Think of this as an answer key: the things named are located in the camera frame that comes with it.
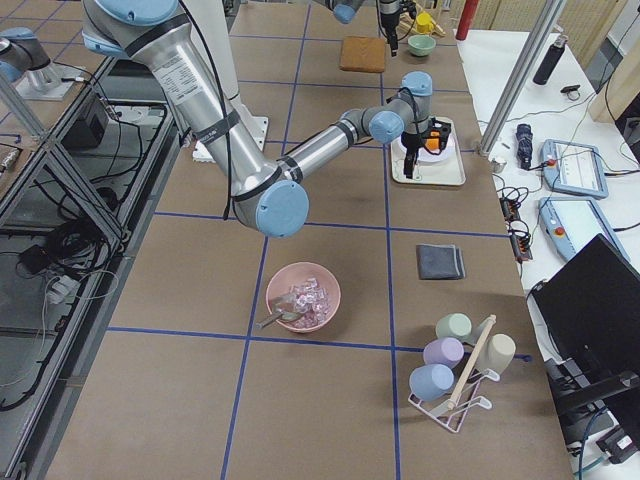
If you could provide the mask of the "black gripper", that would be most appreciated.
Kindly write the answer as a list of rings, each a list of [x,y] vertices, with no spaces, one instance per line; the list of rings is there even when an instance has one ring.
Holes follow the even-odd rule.
[[[388,38],[390,54],[395,57],[398,52],[397,28],[400,16],[408,13],[411,18],[416,16],[416,4],[413,0],[377,0],[375,2],[378,19],[384,35]]]
[[[436,117],[429,117],[424,125],[419,124],[414,132],[402,133],[402,144],[406,147],[403,173],[407,179],[413,179],[419,157],[419,149],[424,148],[425,138],[431,131],[439,131],[442,150],[446,147],[451,134],[451,123]]]

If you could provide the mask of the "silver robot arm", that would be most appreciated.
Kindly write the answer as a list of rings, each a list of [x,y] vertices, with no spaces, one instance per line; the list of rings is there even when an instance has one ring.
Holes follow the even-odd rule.
[[[227,206],[246,227],[284,238],[307,220],[308,175],[362,139],[400,139],[404,173],[420,150],[444,152],[450,123],[431,113],[432,79],[421,71],[402,79],[382,106],[353,109],[278,160],[267,159],[225,95],[219,71],[232,66],[228,25],[220,6],[205,16],[181,1],[85,1],[88,49],[146,66],[166,97],[227,177]]]
[[[329,10],[334,18],[346,25],[352,22],[358,11],[364,5],[362,0],[318,0],[317,4]],[[400,38],[397,29],[400,18],[403,14],[408,14],[412,21],[418,15],[417,6],[414,1],[381,0],[375,1],[376,21],[378,31],[387,41],[392,57],[398,53]]]

